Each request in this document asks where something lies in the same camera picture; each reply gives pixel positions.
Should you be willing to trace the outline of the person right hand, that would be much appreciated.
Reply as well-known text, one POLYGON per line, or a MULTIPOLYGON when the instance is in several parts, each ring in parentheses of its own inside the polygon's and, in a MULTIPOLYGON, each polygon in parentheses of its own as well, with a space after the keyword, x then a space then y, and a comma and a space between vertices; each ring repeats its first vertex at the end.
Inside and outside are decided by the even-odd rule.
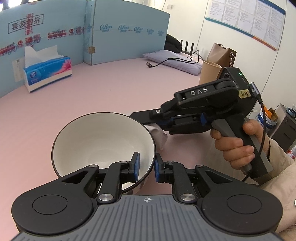
MULTIPOLYGON (((261 143, 263 127, 256 120, 245 122, 243 130, 249 136, 255 135, 261 143)), ((222 151, 225 161, 229 162, 233 169, 239 170, 254 159, 254 147, 243 144, 243 140, 240 138, 222 137, 216 129, 212 129, 210 135, 215 140, 215 148, 222 151)))

